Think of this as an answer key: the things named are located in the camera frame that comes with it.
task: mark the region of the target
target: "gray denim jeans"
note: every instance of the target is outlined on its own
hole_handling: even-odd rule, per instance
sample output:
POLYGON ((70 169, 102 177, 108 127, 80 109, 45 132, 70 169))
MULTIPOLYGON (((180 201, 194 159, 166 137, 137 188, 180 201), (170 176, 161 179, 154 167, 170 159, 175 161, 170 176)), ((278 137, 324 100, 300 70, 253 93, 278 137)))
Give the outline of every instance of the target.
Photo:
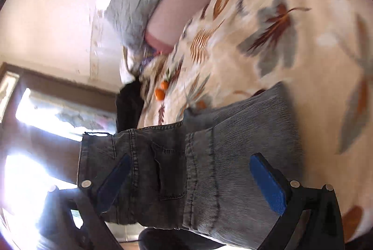
POLYGON ((220 109, 184 112, 181 122, 83 137, 78 185, 98 188, 125 154, 129 178, 104 218, 189 228, 221 243, 256 249, 278 219, 249 170, 260 152, 288 179, 301 180, 302 151, 285 86, 220 109))

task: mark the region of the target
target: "bed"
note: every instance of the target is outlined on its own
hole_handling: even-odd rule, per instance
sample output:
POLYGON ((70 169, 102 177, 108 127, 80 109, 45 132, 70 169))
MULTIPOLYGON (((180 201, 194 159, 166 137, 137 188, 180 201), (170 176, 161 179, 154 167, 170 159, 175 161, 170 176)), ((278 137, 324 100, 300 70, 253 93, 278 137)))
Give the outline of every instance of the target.
POLYGON ((354 239, 373 225, 372 29, 372 0, 211 0, 173 52, 145 68, 138 128, 283 81, 303 146, 302 183, 334 186, 345 241, 354 239), (154 90, 164 80, 169 87, 158 101, 154 90))

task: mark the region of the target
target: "wall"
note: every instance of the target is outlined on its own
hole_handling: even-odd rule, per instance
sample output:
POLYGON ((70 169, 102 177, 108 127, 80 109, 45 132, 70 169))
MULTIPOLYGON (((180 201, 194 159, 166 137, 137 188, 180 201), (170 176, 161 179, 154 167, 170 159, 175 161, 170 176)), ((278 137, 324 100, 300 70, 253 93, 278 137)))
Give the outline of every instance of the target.
POLYGON ((90 38, 96 0, 7 0, 0 11, 0 59, 106 90, 121 85, 121 47, 105 40, 103 70, 91 81, 90 38))

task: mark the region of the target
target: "window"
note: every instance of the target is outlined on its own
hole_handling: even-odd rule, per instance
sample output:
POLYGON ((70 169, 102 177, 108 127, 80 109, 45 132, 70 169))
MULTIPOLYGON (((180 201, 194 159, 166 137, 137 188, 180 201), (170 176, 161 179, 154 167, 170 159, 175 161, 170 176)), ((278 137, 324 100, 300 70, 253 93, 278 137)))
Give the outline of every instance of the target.
MULTIPOLYGON (((23 155, 7 157, 4 184, 3 213, 11 237, 20 249, 36 250, 40 235, 35 225, 43 211, 48 190, 53 185, 61 190, 77 186, 50 177, 41 165, 23 155)), ((79 214, 74 213, 73 219, 77 227, 83 224, 79 214)))
POLYGON ((6 72, 0 83, 0 123, 3 121, 5 109, 9 99, 12 96, 13 90, 19 80, 19 75, 6 72))
POLYGON ((116 115, 27 88, 16 118, 44 131, 80 142, 85 132, 116 132, 116 115))

